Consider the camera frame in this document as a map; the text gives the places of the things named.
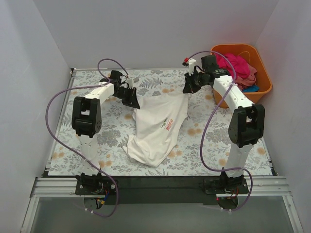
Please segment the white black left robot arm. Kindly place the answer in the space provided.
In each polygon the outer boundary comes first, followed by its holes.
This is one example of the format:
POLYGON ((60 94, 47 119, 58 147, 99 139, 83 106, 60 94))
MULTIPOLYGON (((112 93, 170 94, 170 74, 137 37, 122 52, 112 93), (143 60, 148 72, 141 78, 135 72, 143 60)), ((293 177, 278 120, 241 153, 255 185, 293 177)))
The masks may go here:
POLYGON ((86 170, 75 175, 80 187, 91 194, 116 194, 116 184, 105 179, 100 168, 96 143, 102 127, 102 104, 110 97, 121 99, 123 105, 139 109, 137 90, 127 81, 122 81, 123 74, 113 70, 110 73, 110 83, 95 88, 83 97, 76 97, 73 101, 72 128, 75 130, 82 147, 82 155, 86 158, 86 170))

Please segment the white t shirt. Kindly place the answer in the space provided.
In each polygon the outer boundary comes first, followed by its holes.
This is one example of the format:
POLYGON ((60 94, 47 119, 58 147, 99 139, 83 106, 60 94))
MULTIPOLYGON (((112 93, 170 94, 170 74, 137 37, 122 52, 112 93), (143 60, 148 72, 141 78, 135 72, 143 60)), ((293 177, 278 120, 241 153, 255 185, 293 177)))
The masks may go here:
POLYGON ((144 165, 157 167, 177 144, 179 130, 188 116, 188 94, 171 92, 140 97, 133 119, 136 133, 130 135, 125 153, 144 165))

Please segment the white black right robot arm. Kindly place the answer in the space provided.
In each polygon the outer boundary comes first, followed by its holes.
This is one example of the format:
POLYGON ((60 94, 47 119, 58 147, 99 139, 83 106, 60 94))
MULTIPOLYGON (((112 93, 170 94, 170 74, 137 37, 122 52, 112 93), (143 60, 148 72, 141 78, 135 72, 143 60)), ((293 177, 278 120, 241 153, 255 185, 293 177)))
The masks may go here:
POLYGON ((209 85, 221 95, 221 101, 226 102, 232 113, 228 127, 231 149, 227 163, 219 170, 219 176, 204 181, 207 193, 231 193, 246 185, 245 163, 250 150, 263 136, 265 109, 261 104, 254 104, 238 88, 233 65, 230 65, 231 70, 219 68, 217 55, 218 52, 211 51, 202 57, 201 67, 192 57, 185 58, 183 66, 188 72, 183 93, 194 94, 209 85))

